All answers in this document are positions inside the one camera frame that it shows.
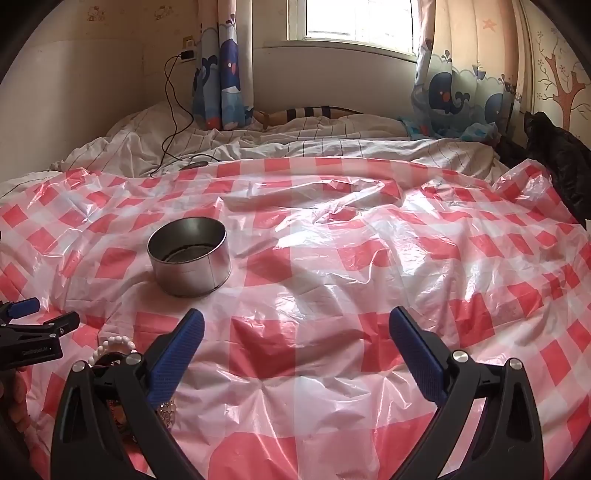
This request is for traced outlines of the person left hand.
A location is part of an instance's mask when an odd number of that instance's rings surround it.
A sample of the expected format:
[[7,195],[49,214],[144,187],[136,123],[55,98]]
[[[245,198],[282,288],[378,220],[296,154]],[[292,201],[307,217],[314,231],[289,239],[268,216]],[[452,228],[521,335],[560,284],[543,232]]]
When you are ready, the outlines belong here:
[[16,426],[20,433],[24,433],[30,425],[30,417],[27,410],[26,394],[27,385],[23,374],[26,367],[12,370],[1,380],[1,411]]

